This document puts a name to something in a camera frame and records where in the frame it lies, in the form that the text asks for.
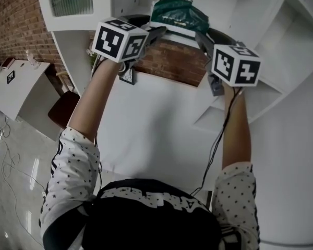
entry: green bag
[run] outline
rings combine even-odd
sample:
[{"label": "green bag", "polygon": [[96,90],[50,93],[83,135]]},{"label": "green bag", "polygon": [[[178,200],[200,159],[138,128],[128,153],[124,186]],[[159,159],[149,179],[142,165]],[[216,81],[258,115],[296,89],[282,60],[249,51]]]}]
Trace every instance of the green bag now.
[{"label": "green bag", "polygon": [[206,34],[209,17],[192,5],[192,0],[159,0],[154,5],[152,22],[160,22]]}]

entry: white wall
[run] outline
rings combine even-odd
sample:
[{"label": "white wall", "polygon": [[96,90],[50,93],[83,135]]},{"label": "white wall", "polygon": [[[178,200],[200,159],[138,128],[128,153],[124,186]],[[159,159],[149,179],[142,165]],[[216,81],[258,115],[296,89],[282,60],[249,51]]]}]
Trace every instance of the white wall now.
[{"label": "white wall", "polygon": [[262,239],[313,243],[313,74],[251,133]]}]

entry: black and white cube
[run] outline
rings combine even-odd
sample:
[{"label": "black and white cube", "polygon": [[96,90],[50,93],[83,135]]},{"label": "black and white cube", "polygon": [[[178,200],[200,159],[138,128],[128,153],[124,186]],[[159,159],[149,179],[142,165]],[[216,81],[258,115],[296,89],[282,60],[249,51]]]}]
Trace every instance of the black and white cube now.
[{"label": "black and white cube", "polygon": [[99,22],[92,50],[120,63],[139,57],[149,32],[116,18]]},{"label": "black and white cube", "polygon": [[256,86],[262,67],[262,59],[252,49],[240,46],[214,46],[212,73],[229,86]]}]

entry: glossy floor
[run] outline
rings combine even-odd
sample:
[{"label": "glossy floor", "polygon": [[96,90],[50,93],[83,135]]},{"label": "glossy floor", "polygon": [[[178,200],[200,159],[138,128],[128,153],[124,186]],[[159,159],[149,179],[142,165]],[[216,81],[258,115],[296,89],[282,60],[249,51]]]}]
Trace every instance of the glossy floor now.
[{"label": "glossy floor", "polygon": [[[25,122],[9,120],[8,123],[11,127],[10,135],[0,139],[0,249],[43,249],[40,245],[42,241],[38,219],[43,187],[46,187],[50,177],[50,163],[56,153],[57,143],[39,134]],[[0,115],[0,127],[4,126],[5,117]],[[7,136],[8,133],[9,127],[6,126],[4,134]],[[43,187],[23,173],[33,176]],[[102,173],[103,186],[122,179],[125,177],[108,171]],[[95,193],[100,187],[99,182],[98,179]],[[206,197],[207,193],[201,192],[198,198],[205,203]]]}]

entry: star print shirt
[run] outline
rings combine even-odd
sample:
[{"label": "star print shirt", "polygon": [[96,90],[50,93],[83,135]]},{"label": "star print shirt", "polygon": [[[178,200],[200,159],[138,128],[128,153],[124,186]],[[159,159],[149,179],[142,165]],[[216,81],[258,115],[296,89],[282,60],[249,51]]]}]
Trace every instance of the star print shirt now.
[{"label": "star print shirt", "polygon": [[194,197],[156,180],[112,182],[95,197],[99,157],[97,147],[74,129],[68,127],[60,136],[40,216],[46,250],[197,244],[258,249],[250,163],[221,172],[211,213]]}]

